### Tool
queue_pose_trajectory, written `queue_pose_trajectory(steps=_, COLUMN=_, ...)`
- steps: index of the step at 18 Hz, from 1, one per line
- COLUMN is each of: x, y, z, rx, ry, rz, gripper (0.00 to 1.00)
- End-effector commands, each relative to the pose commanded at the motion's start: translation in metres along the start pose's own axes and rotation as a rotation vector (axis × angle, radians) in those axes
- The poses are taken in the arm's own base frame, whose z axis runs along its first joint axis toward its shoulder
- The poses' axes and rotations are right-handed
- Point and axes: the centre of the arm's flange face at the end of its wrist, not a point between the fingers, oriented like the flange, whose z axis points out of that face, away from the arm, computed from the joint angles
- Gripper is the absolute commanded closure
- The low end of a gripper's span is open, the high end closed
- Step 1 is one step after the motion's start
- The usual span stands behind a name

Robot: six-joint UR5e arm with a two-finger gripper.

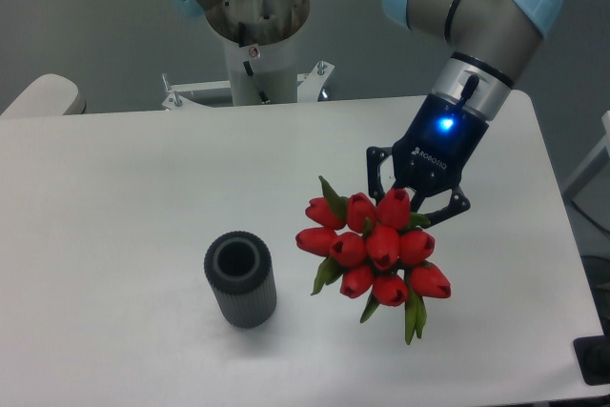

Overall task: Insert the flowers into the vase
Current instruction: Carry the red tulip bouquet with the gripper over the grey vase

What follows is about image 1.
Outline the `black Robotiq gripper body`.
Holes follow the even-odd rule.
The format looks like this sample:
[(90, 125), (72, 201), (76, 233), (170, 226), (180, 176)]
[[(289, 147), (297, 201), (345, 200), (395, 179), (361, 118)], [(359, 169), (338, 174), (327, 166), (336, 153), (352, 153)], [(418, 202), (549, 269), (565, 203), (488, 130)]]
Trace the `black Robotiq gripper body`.
[(392, 146), (394, 187), (426, 197), (453, 189), (487, 129), (479, 117), (428, 95), (407, 132)]

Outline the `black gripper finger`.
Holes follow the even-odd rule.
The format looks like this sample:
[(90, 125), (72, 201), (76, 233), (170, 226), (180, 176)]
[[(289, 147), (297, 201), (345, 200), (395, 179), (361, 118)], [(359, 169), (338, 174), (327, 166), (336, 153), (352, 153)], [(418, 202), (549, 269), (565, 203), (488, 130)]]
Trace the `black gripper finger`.
[(382, 182), (382, 165), (392, 157), (391, 147), (371, 146), (366, 150), (368, 195), (376, 204), (379, 204), (387, 193)]
[(460, 186), (455, 186), (451, 190), (448, 204), (437, 211), (422, 214), (416, 218), (416, 227), (432, 227), (459, 214), (467, 212), (471, 208), (470, 200), (464, 194)]

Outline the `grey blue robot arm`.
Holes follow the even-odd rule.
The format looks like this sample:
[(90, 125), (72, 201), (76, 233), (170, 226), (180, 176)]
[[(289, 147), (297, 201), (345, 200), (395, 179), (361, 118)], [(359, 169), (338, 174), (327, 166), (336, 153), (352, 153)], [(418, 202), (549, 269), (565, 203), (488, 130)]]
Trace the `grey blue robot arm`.
[[(293, 41), (310, 0), (171, 0), (185, 16), (204, 16), (222, 41), (237, 106), (313, 102), (331, 73), (319, 63), (304, 79)], [(381, 0), (396, 24), (442, 38), (454, 51), (407, 132), (391, 147), (367, 151), (368, 193), (389, 199), (380, 168), (391, 160), (394, 188), (412, 190), (411, 208), (439, 193), (448, 204), (414, 215), (427, 228), (467, 211), (464, 166), (539, 44), (552, 29), (562, 0)]]

